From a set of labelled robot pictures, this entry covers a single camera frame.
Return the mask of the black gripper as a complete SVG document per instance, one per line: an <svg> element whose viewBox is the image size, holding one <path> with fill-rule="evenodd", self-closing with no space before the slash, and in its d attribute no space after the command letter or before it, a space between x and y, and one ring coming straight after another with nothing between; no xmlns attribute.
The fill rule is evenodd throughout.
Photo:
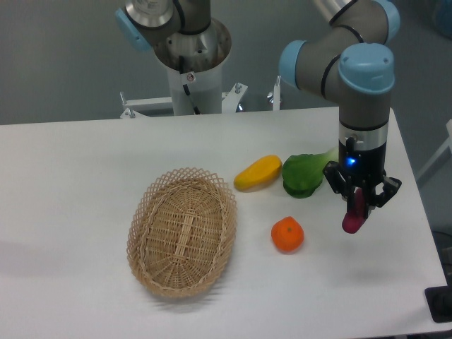
<svg viewBox="0 0 452 339"><path fill-rule="evenodd" d="M384 206L397 194L402 182L386 175L385 159L385 143L371 150L360 150L353 137L339 143L338 161L330 161L323 174L332 190L347 201L347 214L357 216L358 188L362 189L365 220L373 207Z"/></svg>

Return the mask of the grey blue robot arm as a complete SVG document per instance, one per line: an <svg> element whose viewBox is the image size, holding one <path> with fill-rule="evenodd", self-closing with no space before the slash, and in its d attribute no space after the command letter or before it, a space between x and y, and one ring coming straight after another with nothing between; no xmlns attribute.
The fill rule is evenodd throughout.
<svg viewBox="0 0 452 339"><path fill-rule="evenodd" d="M347 211L367 218L401 185L384 169L395 83L387 43L400 16L389 1L317 1L316 7L331 31L317 42L289 43L278 73L287 84L339 106L338 159L324 172ZM231 38L211 16L209 1L127 1L115 19L135 49L153 50L167 69L176 115L226 110L220 82Z"/></svg>

